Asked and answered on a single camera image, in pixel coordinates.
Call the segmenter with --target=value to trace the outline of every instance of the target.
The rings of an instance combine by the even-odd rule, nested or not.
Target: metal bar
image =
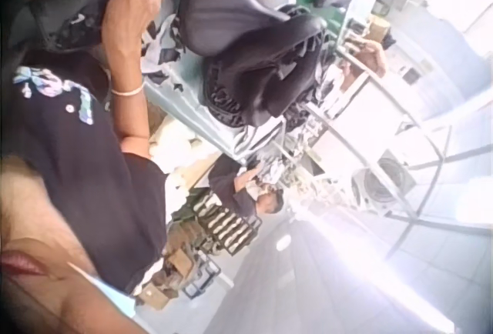
[[[281,133],[280,133],[280,135],[281,135],[280,145],[281,145],[281,147],[284,148],[284,142],[286,140],[286,130],[287,130],[287,120],[284,116],[282,117],[281,122],[283,123],[283,128],[281,129]]]
[[[355,57],[347,53],[344,48],[338,47],[337,48],[337,53],[339,54],[340,57],[346,59],[349,63],[356,65],[358,68],[362,69],[364,72],[368,74],[368,78],[377,86],[377,88],[384,93],[384,95],[387,97],[389,101],[392,102],[392,104],[398,108],[402,113],[407,115],[411,122],[418,127],[421,132],[423,133],[424,137],[428,140],[430,145],[433,147],[434,152],[437,154],[437,157],[439,159],[443,159],[444,155],[441,152],[441,150],[438,148],[437,144],[433,141],[433,139],[430,137],[429,133],[427,130],[423,128],[423,125],[421,124],[420,120],[418,120],[414,115],[409,112],[388,90],[385,88],[385,85],[381,81],[381,79],[375,74],[373,71],[371,71],[366,65],[358,61]]]
[[[410,219],[403,215],[389,215],[389,219],[398,220],[402,222],[410,222]],[[462,225],[457,222],[442,222],[429,219],[427,217],[421,217],[413,221],[414,225],[427,226],[428,228],[447,230],[450,232],[460,232],[466,235],[491,235],[490,225]]]
[[[471,157],[475,157],[477,155],[484,155],[486,153],[493,152],[493,144],[483,145],[482,147],[471,149],[470,151],[458,153],[456,155],[451,155],[449,157],[445,157],[444,163],[452,163],[457,161],[462,161],[464,159],[469,159]],[[427,169],[428,167],[435,167],[440,164],[440,161],[431,161],[426,163],[421,163],[420,165],[409,166],[407,169],[414,170],[422,170]]]
[[[336,139],[338,139],[351,153],[353,153],[353,155],[355,155],[356,158],[359,159],[365,167],[368,167],[370,171],[373,172],[373,174],[377,177],[381,184],[389,191],[394,199],[401,204],[401,206],[404,208],[404,211],[412,219],[415,219],[417,217],[416,212],[414,212],[411,205],[402,194],[401,190],[394,184],[392,179],[378,164],[373,164],[368,161],[361,153],[359,153],[355,149],[355,147],[353,147],[341,134],[339,134],[339,132],[330,125],[329,121],[323,117],[318,107],[308,103],[304,105],[304,108],[315,118],[322,121],[322,123],[326,125],[327,129],[332,133],[332,135],[335,136]]]
[[[448,133],[447,133],[447,140],[445,142],[445,147],[444,147],[444,155],[447,155],[448,151],[448,146],[450,145],[450,139],[452,137],[452,127],[448,127]],[[433,179],[431,180],[430,186],[428,187],[428,190],[426,191],[426,194],[423,197],[423,200],[421,201],[421,204],[418,207],[418,211],[416,212],[418,214],[418,217],[421,217],[421,213],[424,210],[424,207],[428,203],[429,198],[431,197],[431,193],[434,190],[434,187],[438,183],[438,178],[440,177],[441,174],[441,168],[443,167],[444,164],[444,159],[440,161],[437,167],[437,171],[435,172]],[[409,220],[409,225],[407,225],[406,229],[402,232],[401,236],[399,239],[394,243],[394,245],[389,249],[387,252],[387,255],[385,256],[385,259],[389,259],[392,257],[392,255],[401,247],[402,243],[406,240],[406,238],[409,236],[409,233],[411,230],[414,228],[414,225],[418,225],[415,221],[417,220]]]

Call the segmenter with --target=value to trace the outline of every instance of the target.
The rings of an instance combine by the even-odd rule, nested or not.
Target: cardboard box
[[[370,15],[370,28],[366,39],[374,40],[378,43],[382,43],[388,30],[391,28],[391,23],[376,15]]]
[[[189,274],[192,272],[194,264],[181,248],[177,249],[171,256],[168,256],[167,261],[175,266],[176,270],[184,279],[189,278]]]
[[[144,286],[142,292],[139,294],[139,298],[145,304],[157,310],[164,309],[168,302],[177,296],[178,292],[171,289],[159,290],[151,282]]]

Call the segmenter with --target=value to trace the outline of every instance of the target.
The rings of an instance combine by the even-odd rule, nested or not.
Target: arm
[[[237,176],[234,178],[234,190],[236,193],[240,192],[241,190],[245,189],[247,186],[247,183],[252,180],[255,176],[258,175],[262,168],[260,166],[257,166],[255,169],[252,169],[250,171],[247,171],[240,176]]]
[[[140,39],[154,19],[161,0],[109,0],[102,25],[113,90],[134,92],[142,84]],[[122,152],[149,158],[149,123],[143,90],[113,95],[112,112]]]

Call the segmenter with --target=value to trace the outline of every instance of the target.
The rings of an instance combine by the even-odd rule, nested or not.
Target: dark shirt
[[[255,201],[246,189],[235,191],[234,179],[241,165],[227,155],[221,155],[209,173],[209,185],[224,207],[242,217],[256,213]]]
[[[19,69],[14,83],[16,117],[2,156],[17,155],[41,175],[99,276],[131,292],[166,243],[166,176],[121,152],[109,115],[84,86],[36,68]]]

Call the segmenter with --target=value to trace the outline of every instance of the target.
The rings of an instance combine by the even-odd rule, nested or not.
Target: person
[[[377,74],[379,78],[383,78],[387,74],[387,57],[381,43],[356,35],[349,38],[349,42],[359,48],[359,51],[354,55],[357,60]],[[340,91],[346,92],[363,70],[356,65],[350,65],[346,61],[342,62],[341,69],[344,74],[344,80],[340,86]]]
[[[221,155],[210,170],[210,189],[222,205],[243,217],[278,213],[283,208],[283,190],[255,179],[260,165],[238,175],[240,169],[238,162]]]
[[[357,47],[357,52],[354,54],[357,60],[366,65],[379,78],[387,74],[387,58],[380,43],[357,35],[352,35],[348,41]],[[334,104],[344,96],[362,72],[363,70],[356,65],[345,60],[330,65],[320,91],[315,94],[312,91],[310,101],[319,107],[322,104]],[[293,132],[307,122],[310,113],[301,104],[295,102],[290,105],[283,116],[286,119],[286,131]]]
[[[106,7],[112,121],[82,80],[43,60],[25,58],[2,86],[2,301],[22,332],[144,332],[125,294],[166,243],[139,64],[160,5]]]

